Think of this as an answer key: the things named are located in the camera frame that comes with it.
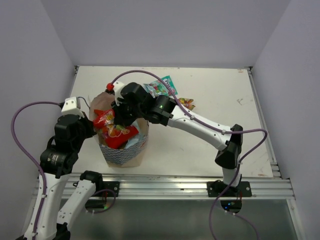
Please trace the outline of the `green candy packet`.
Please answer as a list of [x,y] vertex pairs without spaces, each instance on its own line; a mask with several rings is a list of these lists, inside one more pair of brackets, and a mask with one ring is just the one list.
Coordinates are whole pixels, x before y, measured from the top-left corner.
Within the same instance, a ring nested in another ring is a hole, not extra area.
[[163,77],[162,81],[164,84],[159,80],[155,80],[151,83],[144,83],[142,86],[148,93],[152,95],[153,98],[156,98],[160,95],[171,96],[172,94],[168,88],[174,93],[174,95],[178,94],[178,91],[169,75]]

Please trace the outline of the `blue cassava chips bag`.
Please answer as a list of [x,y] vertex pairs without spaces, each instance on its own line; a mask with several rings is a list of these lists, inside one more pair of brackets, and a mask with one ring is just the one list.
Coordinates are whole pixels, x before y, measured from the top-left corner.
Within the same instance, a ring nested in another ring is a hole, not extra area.
[[137,134],[134,137],[130,138],[125,144],[125,149],[130,148],[131,146],[137,144],[140,140],[142,140],[144,136],[142,134]]

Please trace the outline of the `red fruit candy packet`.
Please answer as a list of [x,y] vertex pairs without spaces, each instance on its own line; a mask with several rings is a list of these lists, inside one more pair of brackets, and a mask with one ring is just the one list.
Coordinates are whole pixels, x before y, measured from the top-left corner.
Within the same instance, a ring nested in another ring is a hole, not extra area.
[[119,149],[139,133],[138,129],[133,125],[124,127],[115,124],[115,112],[113,109],[95,109],[93,112],[96,114],[93,126],[102,138],[102,143],[109,148]]

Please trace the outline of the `colourful twisted candy packet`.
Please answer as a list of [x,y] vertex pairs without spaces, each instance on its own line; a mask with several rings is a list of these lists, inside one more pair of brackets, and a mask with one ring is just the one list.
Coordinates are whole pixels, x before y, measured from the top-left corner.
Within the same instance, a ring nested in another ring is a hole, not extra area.
[[193,110],[196,106],[193,104],[194,100],[192,98],[179,98],[179,102],[189,110]]

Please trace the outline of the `white paper bag blue handles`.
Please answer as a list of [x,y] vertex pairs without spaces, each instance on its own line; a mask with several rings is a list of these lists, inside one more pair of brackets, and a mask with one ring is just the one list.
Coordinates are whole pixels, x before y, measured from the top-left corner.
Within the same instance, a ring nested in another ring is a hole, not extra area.
[[[92,99],[89,105],[88,118],[93,121],[97,115],[94,110],[107,111],[111,109],[111,103],[115,100],[112,94],[102,92]],[[148,143],[149,134],[149,122],[143,118],[138,118],[133,124],[139,131],[138,134],[143,135],[143,139],[137,144],[125,149],[124,144],[119,149],[113,149],[103,144],[103,139],[97,135],[93,137],[94,145],[99,147],[99,151],[102,153],[103,158],[107,162],[109,167],[112,168],[133,168],[140,166],[143,156],[145,154],[145,148]]]

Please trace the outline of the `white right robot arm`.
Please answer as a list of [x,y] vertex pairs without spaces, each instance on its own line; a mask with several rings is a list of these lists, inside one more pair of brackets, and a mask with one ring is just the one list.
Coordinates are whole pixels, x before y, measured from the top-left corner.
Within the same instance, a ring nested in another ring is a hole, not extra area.
[[242,152],[242,126],[220,125],[193,113],[166,95],[153,97],[140,84],[116,82],[111,87],[115,101],[111,107],[117,125],[129,126],[137,119],[185,131],[217,149],[215,163],[222,168],[223,192],[235,196],[241,190],[237,169]]

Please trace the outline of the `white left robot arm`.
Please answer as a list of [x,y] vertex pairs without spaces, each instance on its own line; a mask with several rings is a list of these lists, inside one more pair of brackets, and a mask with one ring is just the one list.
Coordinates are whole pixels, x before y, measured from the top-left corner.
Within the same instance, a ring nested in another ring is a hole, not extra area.
[[76,218],[91,196],[103,193],[102,175],[86,170],[64,205],[61,200],[73,166],[86,139],[95,135],[86,116],[66,114],[58,118],[54,136],[40,156],[38,194],[22,240],[68,240]]

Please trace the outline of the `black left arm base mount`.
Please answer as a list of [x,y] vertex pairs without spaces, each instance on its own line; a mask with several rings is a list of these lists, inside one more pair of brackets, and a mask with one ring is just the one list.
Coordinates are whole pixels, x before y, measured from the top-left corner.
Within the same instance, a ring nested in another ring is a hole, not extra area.
[[107,181],[85,203],[85,210],[91,214],[101,214],[110,210],[119,196],[120,182]]

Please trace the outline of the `aluminium table edge rail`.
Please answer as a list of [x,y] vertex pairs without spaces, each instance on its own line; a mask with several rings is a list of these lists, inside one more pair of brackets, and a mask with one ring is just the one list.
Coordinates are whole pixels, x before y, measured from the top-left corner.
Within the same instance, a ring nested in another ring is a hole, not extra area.
[[[249,67],[245,67],[245,69],[247,70],[247,74],[249,77],[249,82],[252,88],[252,92],[253,92],[253,97],[254,97],[254,101],[255,101],[255,105],[257,108],[257,112],[258,112],[258,116],[259,116],[259,120],[260,120],[260,125],[263,129],[265,129],[268,132],[268,128],[267,128],[267,124],[265,121],[265,117],[262,111],[262,107],[260,104],[260,100],[258,97],[258,93],[256,90],[256,86],[254,83],[254,78],[253,78],[253,67],[249,66]],[[268,135],[266,140],[265,140],[265,145],[266,145],[266,149],[267,149],[267,153],[268,153],[268,157],[269,157],[269,161],[270,161],[270,166],[271,166],[271,170],[272,170],[272,174],[273,174],[273,178],[282,178],[281,172],[280,172],[280,168],[279,168],[279,164],[277,162],[276,156],[275,156],[275,152],[272,146],[272,142],[270,139],[270,136]]]

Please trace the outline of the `aluminium front mounting rail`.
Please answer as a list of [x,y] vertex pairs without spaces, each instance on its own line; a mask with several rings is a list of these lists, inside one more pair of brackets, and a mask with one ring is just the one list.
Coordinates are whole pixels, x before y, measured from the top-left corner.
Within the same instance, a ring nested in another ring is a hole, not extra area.
[[[219,177],[103,174],[105,182],[119,182],[120,200],[209,200],[207,182]],[[249,182],[251,197],[243,200],[293,200],[290,180],[281,178],[243,178]]]

